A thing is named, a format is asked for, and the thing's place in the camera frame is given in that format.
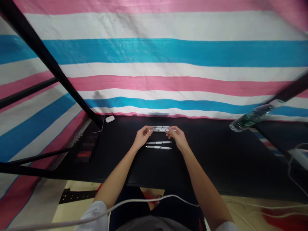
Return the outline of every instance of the pen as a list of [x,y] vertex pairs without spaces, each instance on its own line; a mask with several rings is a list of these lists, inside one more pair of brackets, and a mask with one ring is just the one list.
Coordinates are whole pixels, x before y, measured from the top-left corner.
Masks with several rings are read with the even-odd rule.
[[169,128],[170,126],[151,126],[152,128]]
[[147,145],[147,146],[145,146],[145,147],[146,147],[146,148],[154,148],[154,149],[166,149],[166,150],[172,149],[172,148],[169,148],[169,147],[150,146],[150,145]]
[[153,132],[168,132],[168,131],[169,131],[168,128],[154,128],[153,129]]
[[162,144],[162,143],[172,143],[172,141],[156,141],[156,142],[147,142],[146,144]]

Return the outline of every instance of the forearm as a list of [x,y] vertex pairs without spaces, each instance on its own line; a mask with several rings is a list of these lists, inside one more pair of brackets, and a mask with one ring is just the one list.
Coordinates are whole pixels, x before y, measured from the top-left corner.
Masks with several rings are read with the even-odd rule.
[[138,148],[131,147],[128,153],[111,172],[96,194],[94,201],[103,201],[107,209],[111,208],[120,195]]
[[215,230],[226,221],[233,222],[223,199],[203,171],[191,149],[186,147],[181,150],[181,152],[189,172],[197,201],[211,230]]

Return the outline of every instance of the white shirt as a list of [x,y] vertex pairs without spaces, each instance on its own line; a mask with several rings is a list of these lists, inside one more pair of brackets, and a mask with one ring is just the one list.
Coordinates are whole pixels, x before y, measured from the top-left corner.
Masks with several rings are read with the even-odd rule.
[[[82,219],[92,218],[107,211],[107,207],[102,201],[95,201],[81,217]],[[188,231],[189,229],[182,224],[162,217],[145,216],[129,221],[119,227],[117,231],[136,231],[136,230],[163,230],[163,231]],[[108,215],[83,225],[76,226],[74,231],[108,231]],[[232,222],[225,222],[216,231],[239,231]]]

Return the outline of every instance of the person's right hand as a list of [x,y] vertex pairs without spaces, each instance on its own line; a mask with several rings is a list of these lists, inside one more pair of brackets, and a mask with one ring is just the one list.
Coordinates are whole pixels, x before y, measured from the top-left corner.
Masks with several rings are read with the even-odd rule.
[[183,152],[183,150],[185,150],[186,148],[189,148],[184,132],[177,126],[171,126],[169,128],[169,131],[166,132],[166,136],[168,136],[168,139],[170,139],[171,137],[175,139],[176,145],[181,152]]

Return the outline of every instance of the bottle cap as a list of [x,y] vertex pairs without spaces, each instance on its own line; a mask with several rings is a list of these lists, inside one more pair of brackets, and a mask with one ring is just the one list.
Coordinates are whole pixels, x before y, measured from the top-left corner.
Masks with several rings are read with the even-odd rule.
[[285,103],[285,101],[282,101],[280,99],[274,99],[273,101],[270,102],[270,105],[272,105],[274,107],[281,107],[281,106],[283,106],[284,103]]
[[109,123],[111,121],[114,121],[115,120],[115,117],[114,116],[109,116],[106,118],[106,122]]

